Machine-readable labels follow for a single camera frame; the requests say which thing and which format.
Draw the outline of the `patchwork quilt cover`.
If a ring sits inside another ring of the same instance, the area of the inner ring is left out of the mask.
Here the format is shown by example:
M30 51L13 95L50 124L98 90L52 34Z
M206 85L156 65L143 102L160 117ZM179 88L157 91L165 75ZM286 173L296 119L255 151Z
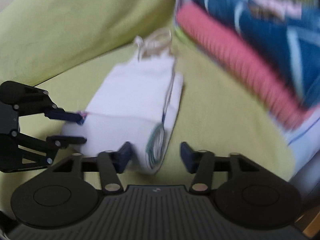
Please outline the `patchwork quilt cover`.
M295 174L290 182L304 197L310 196L319 189L319 109L295 130L285 129L271 112L268 114L295 159Z

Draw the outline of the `pink knitted blanket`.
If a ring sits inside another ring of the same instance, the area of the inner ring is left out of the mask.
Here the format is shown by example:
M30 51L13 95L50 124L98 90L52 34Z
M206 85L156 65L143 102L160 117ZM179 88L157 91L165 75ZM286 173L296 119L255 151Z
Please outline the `pink knitted blanket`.
M297 129L315 113L298 103L278 71L239 35L190 2L178 10L182 33L243 83L286 129Z

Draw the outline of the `white printed canvas tote bag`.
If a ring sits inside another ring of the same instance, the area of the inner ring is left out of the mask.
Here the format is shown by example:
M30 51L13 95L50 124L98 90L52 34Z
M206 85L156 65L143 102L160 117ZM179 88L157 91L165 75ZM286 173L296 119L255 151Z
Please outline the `white printed canvas tote bag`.
M169 29L136 37L135 44L133 58L115 65L91 98L84 122L67 122L61 133L86 138L75 149L88 157L116 151L129 142L133 148L130 168L155 174L175 126L183 75L175 70Z

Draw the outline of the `blue patterned blanket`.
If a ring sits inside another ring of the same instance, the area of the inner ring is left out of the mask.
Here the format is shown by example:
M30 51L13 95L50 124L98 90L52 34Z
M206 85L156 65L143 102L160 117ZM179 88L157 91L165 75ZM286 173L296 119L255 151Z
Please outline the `blue patterned blanket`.
M319 10L288 0L192 0L263 54L300 103L319 104Z

